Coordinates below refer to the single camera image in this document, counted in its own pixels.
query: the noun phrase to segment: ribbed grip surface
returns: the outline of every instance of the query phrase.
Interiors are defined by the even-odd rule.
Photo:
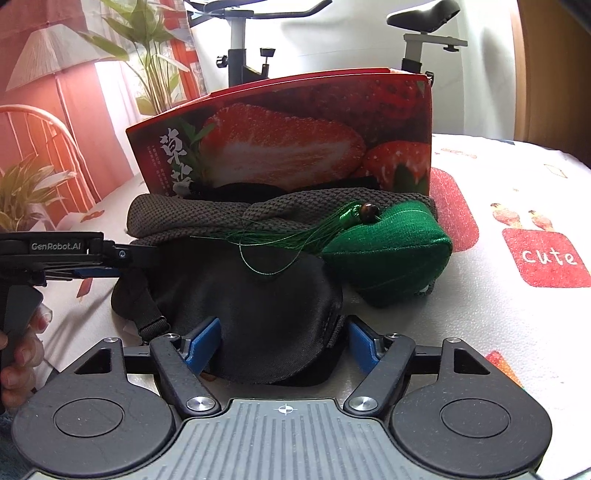
[[[151,464],[119,480],[435,480],[396,450],[376,420],[333,400],[234,400],[188,421]],[[35,473],[30,480],[50,480]]]

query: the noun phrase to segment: human hand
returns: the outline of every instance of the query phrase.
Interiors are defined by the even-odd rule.
[[[53,314],[41,304],[33,314],[25,335],[14,349],[14,363],[0,372],[2,404],[7,410],[24,404],[35,387],[34,368],[41,365],[45,352],[37,334],[43,333],[51,322]],[[0,350],[6,348],[8,337],[0,332]]]

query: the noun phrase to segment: bike seat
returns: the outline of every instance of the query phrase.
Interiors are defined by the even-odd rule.
[[[422,33],[433,33],[460,12],[456,0],[434,0],[419,7],[389,14],[386,23],[392,27]]]

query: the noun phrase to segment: black cloth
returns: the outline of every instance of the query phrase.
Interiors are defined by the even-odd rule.
[[[358,177],[352,179],[336,180],[328,183],[319,183],[311,187],[304,187],[295,190],[321,190],[335,188],[365,188],[379,190],[379,183],[375,177]],[[258,203],[266,202],[273,198],[289,193],[282,188],[263,183],[229,183],[220,187],[209,187],[193,181],[189,184],[190,193],[185,200],[208,200],[210,202],[236,202],[236,203]]]
[[[186,335],[215,316],[222,344],[208,373],[248,384],[294,378],[312,385],[329,376],[344,345],[343,297],[320,258],[248,246],[243,260],[237,245],[191,237],[160,248],[158,268],[123,272],[112,295],[114,311],[133,320],[144,340],[167,331]],[[295,257],[277,275],[245,264],[271,273]]]

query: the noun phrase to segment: chinese characters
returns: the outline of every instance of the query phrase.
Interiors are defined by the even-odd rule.
[[[183,142],[178,137],[178,130],[168,129],[168,134],[160,137],[160,144],[164,153],[168,157],[168,163],[173,167],[171,177],[177,182],[189,181],[189,174],[193,168],[182,162],[182,158],[187,155],[187,151],[183,148]]]

